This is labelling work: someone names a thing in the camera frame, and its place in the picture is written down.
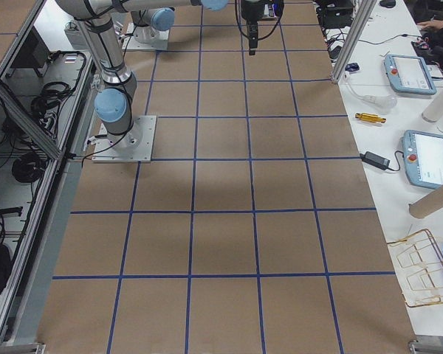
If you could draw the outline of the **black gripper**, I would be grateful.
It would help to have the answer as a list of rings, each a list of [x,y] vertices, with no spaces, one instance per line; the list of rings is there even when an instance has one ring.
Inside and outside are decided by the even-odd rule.
[[[241,17],[247,25],[247,37],[249,41],[249,56],[253,56],[253,49],[258,47],[258,22],[264,16],[265,1],[241,0]]]

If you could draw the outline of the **person forearm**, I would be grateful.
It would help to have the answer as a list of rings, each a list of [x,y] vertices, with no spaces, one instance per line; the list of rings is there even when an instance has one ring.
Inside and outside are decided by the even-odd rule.
[[[422,29],[432,29],[432,30],[442,30],[443,29],[443,20],[429,20],[417,23]]]

